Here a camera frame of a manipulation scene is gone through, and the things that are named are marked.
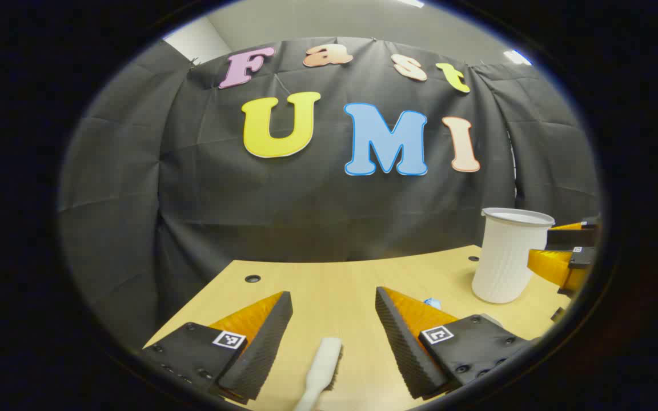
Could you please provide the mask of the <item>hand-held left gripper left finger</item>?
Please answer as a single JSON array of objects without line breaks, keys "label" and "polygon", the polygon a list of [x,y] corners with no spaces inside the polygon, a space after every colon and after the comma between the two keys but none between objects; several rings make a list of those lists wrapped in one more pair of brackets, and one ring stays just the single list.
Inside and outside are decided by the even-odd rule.
[{"label": "hand-held left gripper left finger", "polygon": [[258,398],[292,313],[290,293],[277,292],[211,325],[183,323],[139,356],[197,395],[246,404]]}]

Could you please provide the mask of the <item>small white broom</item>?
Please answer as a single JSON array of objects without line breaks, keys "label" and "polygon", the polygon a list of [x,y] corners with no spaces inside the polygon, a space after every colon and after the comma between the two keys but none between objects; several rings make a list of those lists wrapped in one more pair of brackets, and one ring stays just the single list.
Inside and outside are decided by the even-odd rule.
[{"label": "small white broom", "polygon": [[306,375],[303,394],[292,411],[314,411],[321,393],[332,385],[342,349],[342,339],[338,337],[321,339]]}]

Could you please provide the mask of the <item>white garbage bin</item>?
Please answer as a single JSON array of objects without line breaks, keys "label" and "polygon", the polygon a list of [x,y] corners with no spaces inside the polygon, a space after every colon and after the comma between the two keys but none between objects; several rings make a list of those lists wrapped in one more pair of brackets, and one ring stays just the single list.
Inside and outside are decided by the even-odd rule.
[{"label": "white garbage bin", "polygon": [[515,301],[532,278],[530,250],[543,250],[555,219],[524,209],[487,207],[482,250],[472,279],[475,296],[491,304]]}]

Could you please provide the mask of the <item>wooden desktop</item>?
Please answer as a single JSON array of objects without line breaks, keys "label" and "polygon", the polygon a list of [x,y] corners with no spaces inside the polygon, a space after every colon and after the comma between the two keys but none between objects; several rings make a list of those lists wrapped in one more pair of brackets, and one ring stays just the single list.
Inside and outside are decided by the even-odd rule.
[{"label": "wooden desktop", "polygon": [[292,411],[303,393],[324,337],[344,345],[334,387],[319,396],[319,411],[407,411],[412,398],[376,314],[376,287],[423,301],[433,297],[454,317],[486,314],[524,339],[542,336],[558,309],[570,303],[559,287],[533,276],[509,304],[490,304],[472,292],[480,248],[468,245],[429,254],[341,263],[267,263],[235,260],[165,323],[149,342],[187,322],[210,325],[277,292],[291,295],[293,314],[252,411]]}]

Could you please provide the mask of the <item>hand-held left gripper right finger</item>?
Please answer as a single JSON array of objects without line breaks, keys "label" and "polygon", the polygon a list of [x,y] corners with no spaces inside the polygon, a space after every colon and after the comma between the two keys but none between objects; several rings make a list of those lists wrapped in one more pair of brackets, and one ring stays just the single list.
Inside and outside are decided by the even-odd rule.
[{"label": "hand-held left gripper right finger", "polygon": [[533,346],[490,317],[459,319],[389,287],[377,287],[375,309],[412,398],[468,385]]}]

